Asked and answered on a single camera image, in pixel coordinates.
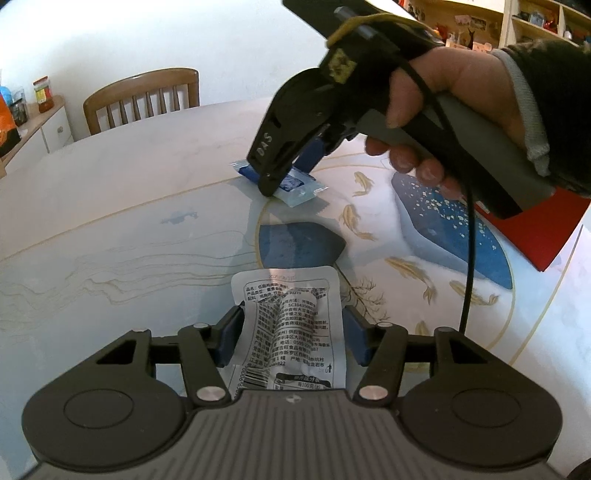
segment sleeve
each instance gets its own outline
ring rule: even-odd
[[[528,158],[538,173],[591,196],[591,49],[536,41],[503,48],[495,56],[513,80]]]

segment gripper handle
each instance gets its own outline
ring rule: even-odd
[[[386,127],[384,114],[370,110],[358,122],[358,130],[389,145],[411,145],[423,158],[437,158],[450,174],[466,179],[475,199],[498,218],[518,215],[553,195],[555,188],[499,126],[449,93],[437,98],[461,148],[430,107],[395,129]]]

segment metal screw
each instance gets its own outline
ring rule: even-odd
[[[380,385],[366,385],[359,390],[359,396],[365,400],[383,400],[388,390]]]
[[[203,401],[218,401],[226,396],[226,391],[220,387],[208,385],[197,390],[197,398]]]

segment marble tabletop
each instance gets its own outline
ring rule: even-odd
[[[370,322],[424,335],[457,327],[463,206],[365,155],[362,138],[315,169],[329,187],[318,198],[290,209],[262,197],[230,163],[244,158],[267,105],[117,127],[0,180],[0,480],[34,464],[20,428],[31,394],[130,329],[173,335],[217,322],[238,271],[330,261],[343,302]],[[540,273],[479,221],[467,334],[559,401],[551,463],[561,473],[591,456],[590,247],[581,225]],[[360,374],[348,362],[349,386]],[[413,365],[407,378],[425,374]],[[182,390],[178,370],[158,377]]]

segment chair backrest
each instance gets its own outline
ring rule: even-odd
[[[178,87],[187,85],[189,108],[199,106],[199,72],[193,69],[163,69],[141,73],[118,82],[111,83],[93,93],[84,102],[84,115],[91,135],[100,133],[97,111],[106,108],[109,128],[115,128],[115,120],[111,105],[118,103],[121,114],[121,124],[128,122],[124,100],[131,99],[134,121],[141,120],[139,114],[138,97],[145,98],[147,116],[154,116],[151,92],[158,92],[160,113],[166,113],[163,89],[172,88],[173,111],[180,110],[178,101]]]

